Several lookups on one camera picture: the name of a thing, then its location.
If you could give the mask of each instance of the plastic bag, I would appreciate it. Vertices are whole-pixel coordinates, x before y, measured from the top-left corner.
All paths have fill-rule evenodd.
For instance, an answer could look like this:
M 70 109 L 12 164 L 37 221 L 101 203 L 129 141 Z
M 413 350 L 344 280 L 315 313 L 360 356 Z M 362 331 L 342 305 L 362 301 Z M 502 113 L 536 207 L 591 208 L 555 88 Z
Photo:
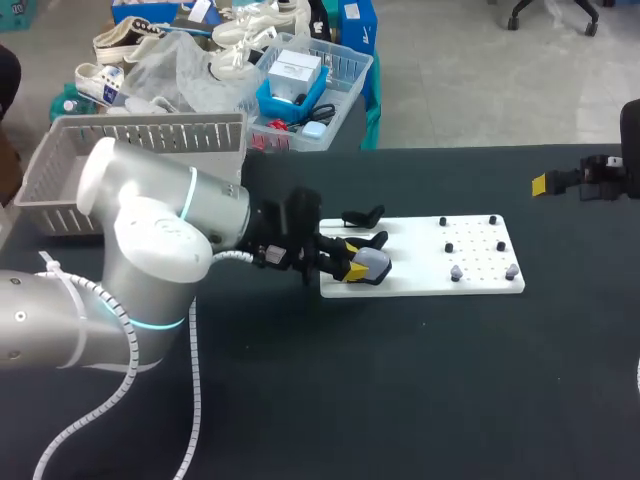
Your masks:
M 128 97 L 138 97 L 150 103 L 160 98 L 178 112 L 239 110 L 259 87 L 258 71 L 244 79 L 217 80 L 209 72 L 211 58 L 191 35 L 172 32 L 126 76 L 114 105 L 124 106 Z

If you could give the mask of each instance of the yellow object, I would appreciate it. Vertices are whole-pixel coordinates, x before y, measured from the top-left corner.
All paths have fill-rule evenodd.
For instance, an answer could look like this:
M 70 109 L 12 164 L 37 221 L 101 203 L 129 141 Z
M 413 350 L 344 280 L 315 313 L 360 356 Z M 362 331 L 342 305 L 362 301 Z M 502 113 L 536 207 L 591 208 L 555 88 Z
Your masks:
M 543 193 L 547 193 L 547 179 L 546 174 L 543 173 L 538 178 L 534 179 L 531 182 L 531 187 L 533 190 L 533 196 L 537 197 L 538 195 L 542 195 Z
M 360 265 L 359 263 L 349 262 L 351 264 L 351 270 L 342 279 L 343 282 L 356 282 L 362 280 L 369 271 L 369 267 Z

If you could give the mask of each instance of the cable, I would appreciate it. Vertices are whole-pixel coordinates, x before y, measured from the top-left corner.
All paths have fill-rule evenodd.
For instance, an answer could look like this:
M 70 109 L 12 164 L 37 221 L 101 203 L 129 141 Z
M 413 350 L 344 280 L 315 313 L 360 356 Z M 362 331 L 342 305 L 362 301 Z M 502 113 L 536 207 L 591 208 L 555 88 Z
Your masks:
M 93 283 L 91 280 L 87 280 L 86 278 L 79 277 L 78 275 L 70 275 L 68 273 L 63 272 L 60 269 L 60 264 L 58 262 L 55 262 L 53 259 L 51 259 L 51 257 L 47 255 L 46 252 L 42 252 L 41 255 L 45 260 L 47 260 L 47 270 L 49 271 L 44 273 L 39 273 L 38 276 L 45 277 L 45 278 L 59 278 L 60 280 L 63 281 L 63 283 L 64 283 L 63 279 L 67 279 L 68 282 L 70 282 L 71 284 L 70 292 L 75 291 L 75 294 L 77 295 L 76 297 L 76 295 L 72 294 L 72 297 L 74 298 L 74 303 L 76 302 L 77 299 L 80 299 L 79 300 L 80 304 L 76 304 L 76 308 L 80 308 L 79 305 L 81 305 L 82 311 L 84 311 L 84 304 L 82 302 L 82 299 L 80 298 L 80 295 L 77 289 L 75 288 L 76 285 L 79 285 L 82 288 L 88 288 L 89 290 L 96 293 L 102 300 L 106 302 L 109 308 L 111 308 L 112 311 L 115 312 L 116 317 L 118 317 L 118 320 L 120 320 L 120 323 L 122 324 L 122 328 L 124 329 L 124 333 L 127 336 L 127 340 L 129 341 L 129 367 L 127 368 L 127 374 L 122 380 L 122 383 L 120 384 L 118 389 L 115 391 L 115 393 L 111 395 L 111 397 L 109 397 L 109 399 L 106 402 L 104 402 L 98 408 L 89 412 L 87 415 L 77 420 L 73 424 L 69 425 L 62 432 L 60 432 L 56 438 L 53 439 L 53 441 L 49 444 L 49 446 L 46 448 L 46 450 L 40 457 L 40 460 L 38 461 L 38 465 L 36 466 L 36 470 L 33 474 L 33 480 L 42 479 L 44 470 L 47 467 L 49 460 L 51 459 L 55 451 L 58 449 L 58 447 L 67 438 L 69 438 L 71 435 L 76 433 L 81 428 L 87 426 L 97 418 L 104 415 L 106 412 L 111 410 L 111 408 L 113 408 L 120 400 L 122 400 L 122 398 L 126 395 L 126 393 L 131 388 L 131 385 L 133 384 L 133 381 L 136 378 L 136 374 L 138 370 L 138 360 L 139 360 L 138 339 L 136 337 L 136 333 L 133 329 L 133 326 L 129 321 L 129 316 L 127 315 L 127 312 L 124 310 L 124 308 L 122 308 L 122 305 L 120 305 L 109 292 L 104 290 L 99 285 Z
M 238 250 L 221 252 L 211 257 L 211 265 L 221 260 L 238 260 L 253 263 L 253 255 Z M 187 474 L 191 460 L 196 453 L 198 437 L 200 436 L 200 423 L 202 421 L 202 394 L 200 392 L 200 365 L 198 361 L 198 331 L 196 328 L 196 299 L 193 299 L 189 308 L 189 343 L 191 344 L 191 373 L 193 376 L 193 424 L 187 451 L 184 454 L 178 473 L 173 480 L 182 480 Z

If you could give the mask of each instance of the black table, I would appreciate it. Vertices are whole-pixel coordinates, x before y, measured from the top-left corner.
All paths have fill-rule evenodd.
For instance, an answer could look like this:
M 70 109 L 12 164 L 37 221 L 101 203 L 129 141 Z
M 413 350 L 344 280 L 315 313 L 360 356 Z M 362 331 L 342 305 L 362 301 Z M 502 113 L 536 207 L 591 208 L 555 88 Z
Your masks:
M 640 203 L 530 198 L 531 179 L 617 146 L 290 154 L 244 182 L 324 195 L 324 216 L 500 213 L 521 295 L 324 300 L 293 273 L 220 264 L 198 297 L 204 418 L 187 479 L 636 479 L 640 474 Z M 98 279 L 101 249 L 43 239 L 21 219 L 3 268 Z M 173 478 L 191 427 L 186 331 L 121 405 L 73 436 L 48 479 Z M 2 478 L 119 377 L 0 372 Z

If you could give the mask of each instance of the gray plastic basket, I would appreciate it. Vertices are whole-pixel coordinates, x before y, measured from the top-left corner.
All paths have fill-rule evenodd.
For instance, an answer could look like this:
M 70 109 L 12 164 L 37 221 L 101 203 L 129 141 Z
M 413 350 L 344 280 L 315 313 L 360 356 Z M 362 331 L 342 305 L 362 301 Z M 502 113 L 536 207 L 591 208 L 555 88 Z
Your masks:
M 31 157 L 14 203 L 45 235 L 101 233 L 76 208 L 80 174 L 98 140 L 114 137 L 239 184 L 246 128 L 245 113 L 60 117 Z

